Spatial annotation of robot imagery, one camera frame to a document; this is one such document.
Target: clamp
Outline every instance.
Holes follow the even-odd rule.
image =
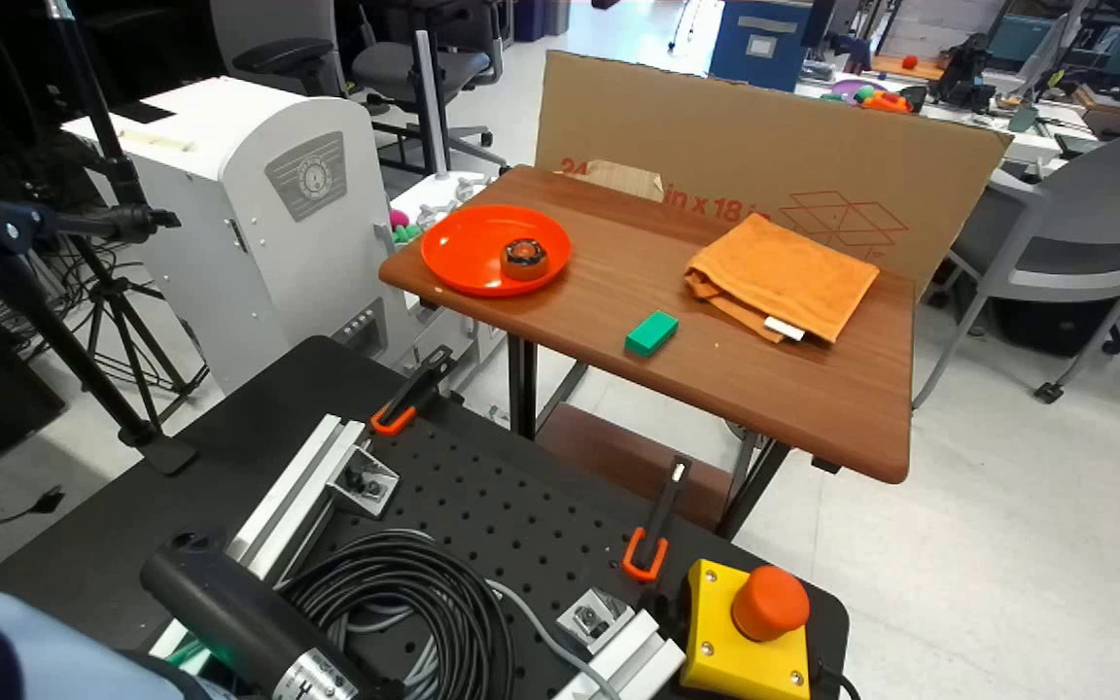
[[[673,505],[675,505],[675,496],[679,496],[679,488],[684,488],[684,474],[690,474],[690,463],[684,459],[673,459],[673,474],[668,474],[668,483],[664,483],[664,496],[652,501],[652,511],[651,511],[651,524],[643,529],[633,529],[630,535],[630,545],[627,545],[627,551],[624,551],[624,574],[633,579],[633,585],[643,585],[643,589],[651,589],[651,585],[657,585],[662,579],[662,574],[664,574],[664,559],[668,559],[668,539],[664,539],[664,529],[668,529],[668,516],[673,516]]]
[[[439,397],[445,378],[456,370],[451,345],[434,345],[417,370],[412,378],[401,386],[397,397],[389,397],[372,422],[369,434],[372,436],[401,436],[417,414]]]

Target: black cable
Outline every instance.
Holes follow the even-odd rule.
[[[814,679],[834,690],[828,682],[836,682],[836,690],[843,690],[848,700],[862,700],[856,682],[848,682],[843,675],[834,675],[834,668],[814,668]]]
[[[386,535],[323,559],[281,589],[314,627],[346,644],[346,629],[386,610],[412,610],[434,644],[434,675],[412,695],[515,695],[509,629],[489,589],[430,541]]]
[[[840,690],[848,691],[848,700],[862,700],[856,682],[840,679]]]
[[[31,515],[56,515],[58,501],[61,501],[61,491],[52,488],[52,491],[39,496],[26,511],[4,515],[0,524],[9,524],[9,522],[23,522],[23,516],[31,516]]]

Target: wooden table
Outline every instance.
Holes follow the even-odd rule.
[[[439,288],[407,246],[381,265],[381,282],[509,332],[515,434],[531,436],[531,343],[539,343],[774,440],[726,501],[723,535],[741,524],[788,449],[881,483],[905,478],[915,354],[905,282],[878,278],[836,345],[771,345],[684,294],[679,274],[726,231],[718,224],[675,218],[657,203],[529,169],[476,203],[556,218],[574,243],[569,278],[539,296],[476,301]],[[679,332],[643,362],[624,343],[651,310],[675,317]]]

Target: cardboard sheet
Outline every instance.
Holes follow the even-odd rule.
[[[554,52],[538,169],[657,173],[684,218],[760,211],[923,294],[1002,147],[964,126]]]

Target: yellow box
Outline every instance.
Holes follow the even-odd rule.
[[[679,686],[718,695],[809,700],[804,627],[751,644],[731,623],[731,598],[751,576],[716,559],[690,567],[692,619]]]

